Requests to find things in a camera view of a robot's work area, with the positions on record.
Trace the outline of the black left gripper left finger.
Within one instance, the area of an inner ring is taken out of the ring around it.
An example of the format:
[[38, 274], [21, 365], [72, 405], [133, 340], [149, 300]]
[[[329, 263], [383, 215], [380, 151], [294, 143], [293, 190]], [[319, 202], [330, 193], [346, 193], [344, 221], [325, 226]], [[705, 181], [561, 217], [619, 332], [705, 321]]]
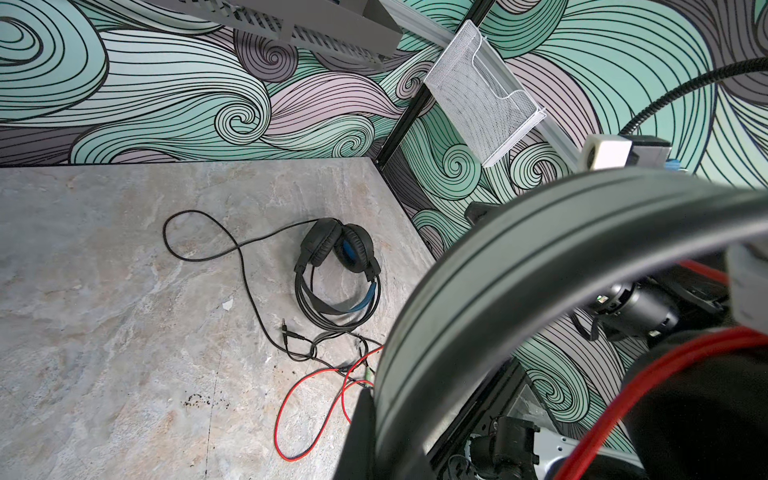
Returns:
[[374, 478], [375, 405], [371, 389], [363, 390], [352, 416], [334, 480]]

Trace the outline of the white and black headphones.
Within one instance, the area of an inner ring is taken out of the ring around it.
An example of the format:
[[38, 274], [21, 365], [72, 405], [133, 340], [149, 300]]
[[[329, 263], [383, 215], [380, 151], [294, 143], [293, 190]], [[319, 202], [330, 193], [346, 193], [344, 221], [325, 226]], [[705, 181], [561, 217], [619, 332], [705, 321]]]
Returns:
[[492, 367], [610, 285], [767, 233], [763, 190], [637, 167], [549, 183], [502, 205], [426, 274], [375, 382], [375, 470], [405, 474]]

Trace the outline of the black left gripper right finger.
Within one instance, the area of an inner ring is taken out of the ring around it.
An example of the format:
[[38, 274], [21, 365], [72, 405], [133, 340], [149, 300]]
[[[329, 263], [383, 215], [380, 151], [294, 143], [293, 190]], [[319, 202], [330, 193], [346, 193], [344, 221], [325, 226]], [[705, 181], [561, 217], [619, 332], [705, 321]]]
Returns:
[[434, 480], [434, 471], [422, 447], [417, 448], [408, 461], [392, 475], [395, 480]]

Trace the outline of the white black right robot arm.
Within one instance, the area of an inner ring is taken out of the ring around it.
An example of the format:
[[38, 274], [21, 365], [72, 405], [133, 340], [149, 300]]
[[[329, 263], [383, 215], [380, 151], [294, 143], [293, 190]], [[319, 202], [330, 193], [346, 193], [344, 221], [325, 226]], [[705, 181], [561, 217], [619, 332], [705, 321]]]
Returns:
[[[639, 358], [625, 380], [636, 385], [665, 355], [702, 342], [704, 330], [678, 325], [679, 294], [643, 281], [620, 282], [587, 304], [594, 320], [585, 339], [649, 337], [651, 351]], [[666, 379], [645, 382], [624, 420], [638, 441], [654, 479], [764, 479], [767, 476], [767, 410], [758, 395], [767, 390], [767, 347], [725, 351], [704, 345], [694, 364]]]

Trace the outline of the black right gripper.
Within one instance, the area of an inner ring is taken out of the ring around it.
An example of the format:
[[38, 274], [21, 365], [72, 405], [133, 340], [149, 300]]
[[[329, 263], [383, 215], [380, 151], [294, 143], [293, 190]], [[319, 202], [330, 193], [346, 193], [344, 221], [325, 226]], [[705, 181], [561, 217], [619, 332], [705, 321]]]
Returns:
[[471, 202], [465, 209], [464, 218], [471, 226], [477, 226], [494, 219], [501, 206], [487, 202]]

